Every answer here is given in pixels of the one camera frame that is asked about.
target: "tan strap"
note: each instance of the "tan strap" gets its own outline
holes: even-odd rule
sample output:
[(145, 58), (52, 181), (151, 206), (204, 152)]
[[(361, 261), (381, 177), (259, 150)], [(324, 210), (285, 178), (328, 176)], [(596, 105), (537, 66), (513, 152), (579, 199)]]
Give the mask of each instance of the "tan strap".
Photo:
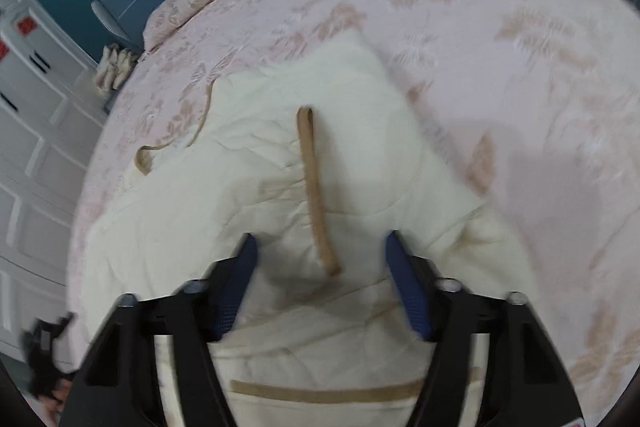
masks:
[(370, 389), (339, 389), (336, 391), (315, 391), (313, 389), (293, 389), (273, 387), (259, 383), (231, 381), (231, 391), (269, 400), (300, 403), (377, 403), (393, 402), (413, 398), (420, 394), (423, 381), (416, 380), (401, 385), (371, 387)]
[(316, 159), (314, 147), (314, 114), (310, 107), (298, 110), (298, 134), (300, 135), (300, 154), (305, 169), (306, 196), (309, 200), (309, 214), (311, 228), (318, 245), (320, 260), (331, 276), (341, 272), (340, 260), (335, 254), (334, 247), (329, 240), (329, 233), (324, 220), (324, 205), (320, 189), (320, 169)]
[[(200, 134), (200, 131), (202, 131), (202, 128), (204, 127), (204, 124), (207, 121), (207, 116), (209, 115), (209, 109), (211, 108), (212, 92), (213, 92), (213, 82), (208, 84), (206, 88), (207, 101), (205, 102), (204, 111), (200, 117), (200, 123), (198, 124), (198, 128), (196, 129), (196, 132), (193, 134), (191, 139), (187, 142), (187, 145), (185, 147), (191, 147), (195, 143), (196, 139), (198, 138), (198, 135)], [(164, 149), (165, 147), (169, 147), (175, 141), (175, 139), (176, 138), (169, 140), (169, 142), (163, 143), (161, 145), (143, 145), (142, 147), (140, 147), (136, 151), (136, 154), (133, 156), (133, 163), (136, 166), (136, 168), (140, 172), (142, 172), (145, 176), (149, 174), (149, 172), (151, 172), (151, 165), (150, 165), (149, 158), (147, 158), (145, 155), (145, 152), (159, 151)]]

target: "black object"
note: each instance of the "black object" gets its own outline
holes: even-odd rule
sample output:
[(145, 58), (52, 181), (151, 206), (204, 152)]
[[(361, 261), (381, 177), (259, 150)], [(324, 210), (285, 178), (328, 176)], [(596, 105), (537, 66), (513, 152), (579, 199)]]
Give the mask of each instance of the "black object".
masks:
[(36, 66), (36, 68), (38, 68), (38, 69), (42, 72), (42, 74), (47, 74), (47, 70), (46, 70), (43, 66), (41, 66), (41, 65), (36, 61), (36, 59), (35, 59), (35, 58), (33, 58), (33, 57), (31, 57), (31, 56), (30, 56), (30, 57), (29, 57), (29, 60), (31, 61), (31, 64), (33, 64), (34, 66)]
[(165, 426), (154, 335), (173, 336), (185, 425), (235, 426), (207, 343), (233, 326), (257, 257), (255, 238), (247, 235), (235, 257), (174, 295), (142, 302), (122, 296), (78, 370), (60, 427)]
[(52, 391), (58, 381), (62, 378), (73, 380), (73, 373), (63, 373), (54, 363), (54, 341), (65, 332), (74, 318), (75, 315), (69, 313), (57, 323), (37, 319), (31, 331), (22, 332), (22, 351), (31, 369), (28, 391), (36, 398), (47, 396), (56, 399)]
[(49, 63), (44, 58), (42, 58), (42, 56), (38, 52), (33, 52), (33, 54), (36, 55), (37, 59), (44, 64), (47, 70), (51, 69)]
[(457, 427), (474, 333), (490, 334), (478, 427), (584, 427), (571, 381), (526, 296), (473, 295), (409, 255), (396, 232), (387, 237), (386, 261), (412, 328), (438, 343), (408, 427)]
[[(172, 296), (142, 302), (122, 296), (76, 375), (60, 426), (164, 427), (154, 335), (173, 335), (186, 426), (235, 427), (207, 343), (232, 327), (257, 257), (247, 235), (236, 257)], [(564, 367), (525, 296), (473, 295), (409, 255), (397, 233), (386, 239), (386, 260), (412, 328), (438, 343), (408, 427), (458, 425), (474, 333), (490, 334), (478, 427), (584, 427)], [(1, 365), (0, 407), (9, 425), (42, 427)]]

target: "white comforter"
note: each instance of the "white comforter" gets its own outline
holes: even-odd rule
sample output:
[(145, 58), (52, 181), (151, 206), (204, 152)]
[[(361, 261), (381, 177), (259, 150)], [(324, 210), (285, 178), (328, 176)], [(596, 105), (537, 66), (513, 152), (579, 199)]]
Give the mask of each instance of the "white comforter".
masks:
[[(310, 233), (295, 120), (302, 105), (315, 115), (336, 279), (323, 272)], [(391, 229), (477, 293), (518, 290), (536, 301), (524, 248), (431, 150), (357, 32), (295, 62), (218, 79), (205, 117), (193, 144), (179, 140), (156, 156), (96, 222), (82, 302), (94, 334), (121, 293), (167, 295), (255, 233), (260, 267), (237, 327), (211, 346), (239, 425), (406, 421), (431, 346), (408, 328), (388, 279)], [(164, 406), (178, 425), (168, 347), (158, 344)], [(474, 422), (479, 388), (475, 379), (464, 425)]]

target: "metal screw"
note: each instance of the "metal screw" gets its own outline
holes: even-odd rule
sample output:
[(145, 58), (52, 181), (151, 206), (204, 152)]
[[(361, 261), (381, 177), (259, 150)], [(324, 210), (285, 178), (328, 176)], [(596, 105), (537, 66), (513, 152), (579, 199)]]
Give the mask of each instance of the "metal screw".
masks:
[(459, 292), (462, 290), (462, 283), (457, 279), (438, 279), (436, 285), (444, 292)]
[(185, 293), (202, 293), (207, 289), (207, 282), (201, 279), (194, 279), (189, 281), (182, 291)]
[(511, 292), (509, 295), (507, 295), (507, 302), (516, 306), (522, 306), (529, 302), (529, 298), (527, 298), (524, 293)]
[(138, 304), (138, 298), (133, 295), (133, 293), (125, 293), (122, 297), (120, 297), (118, 306), (120, 308), (131, 308), (136, 304)]

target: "bed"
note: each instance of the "bed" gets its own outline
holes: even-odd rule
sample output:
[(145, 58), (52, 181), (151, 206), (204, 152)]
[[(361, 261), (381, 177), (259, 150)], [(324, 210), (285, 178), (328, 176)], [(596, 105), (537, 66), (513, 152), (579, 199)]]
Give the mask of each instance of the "bed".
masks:
[[(84, 182), (69, 260), (142, 145), (197, 122), (207, 84), (357, 29), (426, 137), (516, 227), (546, 327), (596, 425), (640, 362), (640, 19), (627, 0), (167, 0)], [(79, 363), (89, 338), (71, 332)]]

